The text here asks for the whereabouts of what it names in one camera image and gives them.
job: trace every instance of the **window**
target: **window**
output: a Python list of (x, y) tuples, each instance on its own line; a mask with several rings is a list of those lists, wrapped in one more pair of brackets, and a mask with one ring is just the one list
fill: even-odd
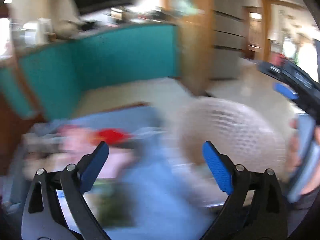
[(291, 38), (284, 38), (283, 54), (287, 58), (294, 58), (297, 46), (293, 43)]
[[(4, 3), (11, 3), (12, 0), (5, 0)], [(9, 19), (0, 19), (0, 56), (7, 51), (7, 42), (10, 38)]]
[(311, 43), (305, 43), (299, 50), (298, 66), (318, 82), (317, 51)]
[(249, 13), (249, 14), (250, 14), (250, 18), (262, 20), (262, 15), (260, 13)]

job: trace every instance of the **beige floor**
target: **beige floor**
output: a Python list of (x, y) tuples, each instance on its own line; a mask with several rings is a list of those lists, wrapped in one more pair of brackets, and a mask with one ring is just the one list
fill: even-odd
[[(256, 64), (245, 59), (240, 62), (242, 75), (239, 79), (212, 81), (207, 92), (252, 107), (287, 140), (292, 134), (289, 121), (297, 109), (273, 91), (275, 80), (257, 71)], [(144, 101), (156, 107), (167, 125), (172, 125), (179, 109), (192, 99), (193, 96), (179, 82), (170, 78), (136, 81), (86, 92), (73, 117)]]
[(276, 80), (260, 73), (256, 64), (242, 58), (240, 64), (242, 75), (239, 79), (212, 81), (207, 92), (252, 107), (287, 141), (292, 134), (289, 122), (298, 109), (272, 89)]
[(137, 102), (156, 107), (169, 124), (176, 120), (179, 109), (193, 96), (171, 78), (136, 81), (86, 92), (73, 117), (80, 117)]

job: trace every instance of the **countertop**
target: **countertop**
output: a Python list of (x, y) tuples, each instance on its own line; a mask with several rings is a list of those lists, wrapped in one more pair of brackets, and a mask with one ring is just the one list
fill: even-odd
[[(126, 28), (132, 28), (132, 27), (143, 27), (146, 25), (176, 25), (175, 23), (169, 22), (169, 21), (160, 21), (160, 20), (143, 20), (143, 19), (134, 19), (134, 21), (129, 22), (129, 23), (123, 23), (123, 24), (119, 24), (117, 26), (102, 26), (98, 29), (93, 29), (93, 30), (88, 30), (88, 31), (84, 31), (84, 32), (80, 32), (76, 35), (73, 35), (70, 39), (68, 40), (56, 40), (52, 43), (49, 44), (44, 44), (44, 45), (38, 45), (35, 47), (27, 47), (24, 48), (23, 50), (18, 50), (17, 51), (17, 56), (18, 57), (24, 57), (33, 53), (37, 53), (40, 52), (42, 50), (47, 49), (48, 47), (52, 47), (52, 46), (56, 46), (56, 45), (60, 45), (62, 43), (66, 43), (66, 42), (74, 42), (80, 39), (84, 39), (87, 37), (92, 37), (92, 36), (96, 36), (99, 35), (101, 33), (106, 33), (106, 32), (112, 32), (112, 31), (117, 31), (117, 30), (121, 30), (121, 29), (126, 29)], [(1, 67), (5, 67), (6, 65), (9, 64), (9, 61), (11, 59), (10, 55), (6, 55), (6, 56), (0, 56), (0, 68)]]

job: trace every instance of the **teal panel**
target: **teal panel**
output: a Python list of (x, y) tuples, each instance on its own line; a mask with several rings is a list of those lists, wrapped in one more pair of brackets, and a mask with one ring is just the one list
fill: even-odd
[(69, 46), (57, 44), (20, 62), (49, 120), (70, 117), (81, 97)]
[(73, 62), (82, 91), (177, 76), (176, 26), (143, 25), (77, 42)]
[(12, 109), (20, 116), (27, 117), (32, 114), (32, 109), (19, 89), (11, 71), (7, 68), (0, 69), (1, 92), (6, 97)]

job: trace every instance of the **kitchen counter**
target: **kitchen counter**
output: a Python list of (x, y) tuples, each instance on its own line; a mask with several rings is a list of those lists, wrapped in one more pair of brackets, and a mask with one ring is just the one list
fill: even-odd
[[(170, 22), (140, 21), (81, 32), (70, 40), (18, 52), (22, 73), (48, 120), (69, 118), (82, 94), (139, 80), (179, 76), (177, 27)], [(10, 58), (1, 61), (10, 64)], [(22, 117), (29, 108), (8, 68), (0, 86)]]
[[(113, 31), (118, 31), (126, 28), (134, 28), (134, 27), (143, 27), (146, 25), (176, 25), (172, 22), (169, 21), (159, 21), (159, 20), (143, 20), (143, 19), (134, 19), (134, 21), (129, 22), (129, 23), (122, 23), (117, 26), (102, 26), (98, 29), (92, 29), (88, 31), (83, 31), (80, 32), (76, 35), (71, 36), (70, 39), (68, 40), (56, 40), (52, 43), (49, 44), (44, 44), (44, 45), (38, 45), (35, 47), (26, 47), (23, 50), (17, 51), (17, 56), (18, 57), (24, 57), (28, 56), (33, 53), (40, 52), (42, 50), (45, 50), (47, 48), (53, 47), (60, 45), (65, 42), (74, 42), (76, 40), (81, 40), (84, 38), (92, 37), (92, 36), (98, 36), (99, 34), (106, 33), (106, 32), (113, 32)], [(10, 63), (10, 56), (0, 56), (0, 68), (5, 67)]]

